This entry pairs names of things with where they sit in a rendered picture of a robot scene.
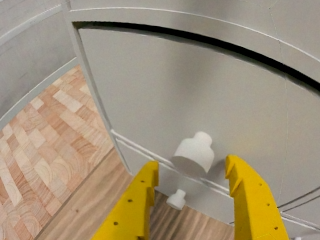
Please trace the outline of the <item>white chest of drawers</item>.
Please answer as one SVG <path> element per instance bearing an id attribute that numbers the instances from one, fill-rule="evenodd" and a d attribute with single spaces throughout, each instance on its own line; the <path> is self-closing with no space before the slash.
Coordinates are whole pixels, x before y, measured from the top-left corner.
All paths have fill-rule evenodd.
<path id="1" fill-rule="evenodd" d="M 124 159 L 116 138 L 119 138 L 138 150 L 177 170 L 179 169 L 176 168 L 172 162 L 146 150 L 145 148 L 114 132 L 96 86 L 79 32 L 80 28 L 94 21 L 148 24 L 184 30 L 217 38 L 273 58 L 304 73 L 320 83 L 320 60 L 284 41 L 245 26 L 203 15 L 152 8 L 112 7 L 72 11 L 70 0 L 60 0 L 60 2 L 68 31 L 90 93 L 116 151 L 127 172 L 131 175 L 132 173 Z M 287 203 L 277 206 L 277 208 L 281 216 L 320 229 L 319 225 L 282 213 L 282 211 L 306 202 L 318 195 L 320 195 L 320 186 Z"/>

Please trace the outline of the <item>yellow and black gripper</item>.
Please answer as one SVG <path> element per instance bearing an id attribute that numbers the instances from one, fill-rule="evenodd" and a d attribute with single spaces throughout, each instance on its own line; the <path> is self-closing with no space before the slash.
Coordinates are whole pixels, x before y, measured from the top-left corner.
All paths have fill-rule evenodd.
<path id="1" fill-rule="evenodd" d="M 225 179 L 234 198 L 234 240 L 289 240 L 268 184 L 244 160 L 227 155 Z M 91 240 L 149 240 L 150 206 L 159 162 L 137 173 Z"/>

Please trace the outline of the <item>white drawer with handle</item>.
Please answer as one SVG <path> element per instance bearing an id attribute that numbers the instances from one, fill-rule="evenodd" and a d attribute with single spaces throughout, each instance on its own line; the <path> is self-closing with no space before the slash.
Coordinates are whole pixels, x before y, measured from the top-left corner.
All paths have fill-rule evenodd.
<path id="1" fill-rule="evenodd" d="M 147 162 L 159 162 L 159 186 L 155 188 L 169 195 L 168 205 L 181 210 L 187 204 L 226 223 L 234 221 L 234 198 L 229 194 L 149 156 L 119 138 L 116 141 L 134 176 Z"/>

